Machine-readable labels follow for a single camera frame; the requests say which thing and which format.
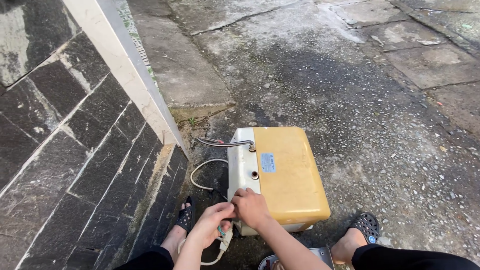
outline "hand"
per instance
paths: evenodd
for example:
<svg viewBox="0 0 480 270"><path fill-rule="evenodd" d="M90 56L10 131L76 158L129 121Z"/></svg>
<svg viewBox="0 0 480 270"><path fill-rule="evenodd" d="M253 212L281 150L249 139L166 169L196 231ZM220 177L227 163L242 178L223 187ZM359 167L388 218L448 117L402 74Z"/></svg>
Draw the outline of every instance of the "hand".
<svg viewBox="0 0 480 270"><path fill-rule="evenodd" d="M235 205L237 217L256 231L260 224L272 219L265 197L249 187L237 189L231 203Z"/></svg>
<svg viewBox="0 0 480 270"><path fill-rule="evenodd" d="M227 232L230 227L229 219L236 217L235 207L229 202L217 203L205 209L202 216L198 219L187 238L196 238L203 244L203 248L209 247L215 238L221 236L217 227L220 225L223 232Z"/></svg>

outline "product label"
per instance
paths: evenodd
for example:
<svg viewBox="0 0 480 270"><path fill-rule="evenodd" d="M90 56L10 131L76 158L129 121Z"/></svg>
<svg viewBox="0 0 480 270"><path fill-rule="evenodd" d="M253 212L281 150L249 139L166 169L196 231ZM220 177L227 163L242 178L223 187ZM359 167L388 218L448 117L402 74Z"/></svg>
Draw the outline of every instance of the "product label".
<svg viewBox="0 0 480 270"><path fill-rule="evenodd" d="M262 165L263 172L276 172L273 153L261 153L260 164Z"/></svg>

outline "black pants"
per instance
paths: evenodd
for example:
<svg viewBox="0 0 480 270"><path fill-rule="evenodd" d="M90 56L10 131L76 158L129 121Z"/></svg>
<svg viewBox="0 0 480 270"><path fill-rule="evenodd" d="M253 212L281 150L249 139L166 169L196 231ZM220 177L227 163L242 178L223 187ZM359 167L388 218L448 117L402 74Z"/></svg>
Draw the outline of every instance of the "black pants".
<svg viewBox="0 0 480 270"><path fill-rule="evenodd" d="M447 253L394 249L377 244L364 245L353 254L355 270L480 270L475 263ZM156 269L172 270L170 253L156 247L154 251L143 253L115 270Z"/></svg>

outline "foot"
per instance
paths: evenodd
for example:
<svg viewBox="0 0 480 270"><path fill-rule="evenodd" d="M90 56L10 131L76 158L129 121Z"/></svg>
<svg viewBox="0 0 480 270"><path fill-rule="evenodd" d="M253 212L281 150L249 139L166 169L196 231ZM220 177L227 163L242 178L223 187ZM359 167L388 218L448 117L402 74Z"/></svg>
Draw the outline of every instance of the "foot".
<svg viewBox="0 0 480 270"><path fill-rule="evenodd" d="M181 208L185 209L186 207L190 206L190 203L181 204ZM160 245L164 249L168 250L170 255L172 256L173 263L177 263L178 253L177 248L179 244L187 238L187 231L178 225L174 225L170 232L163 240L163 243Z"/></svg>
<svg viewBox="0 0 480 270"><path fill-rule="evenodd" d="M347 233L332 247L332 260L335 264L352 264L355 250L367 241L362 232L356 228L349 228Z"/></svg>

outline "person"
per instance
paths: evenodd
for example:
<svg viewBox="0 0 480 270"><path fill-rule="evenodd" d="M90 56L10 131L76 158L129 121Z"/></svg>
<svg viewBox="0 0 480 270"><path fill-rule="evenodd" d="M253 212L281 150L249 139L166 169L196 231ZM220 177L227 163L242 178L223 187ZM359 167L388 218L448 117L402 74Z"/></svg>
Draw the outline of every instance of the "person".
<svg viewBox="0 0 480 270"><path fill-rule="evenodd" d="M181 206L179 219L160 248L144 253L117 269L200 269L203 249L220 236L218 226L226 232L230 222L225 219L235 217L255 229L273 249L280 261L272 265L273 269L330 269L272 218L264 196L250 188L238 189L231 202L208 207L196 224L193 201L187 198L187 202ZM475 263L456 255L378 245L376 241L379 236L377 218L371 213L361 214L332 247L333 262L351 264L356 270L480 270ZM184 240L178 254L177 248Z"/></svg>

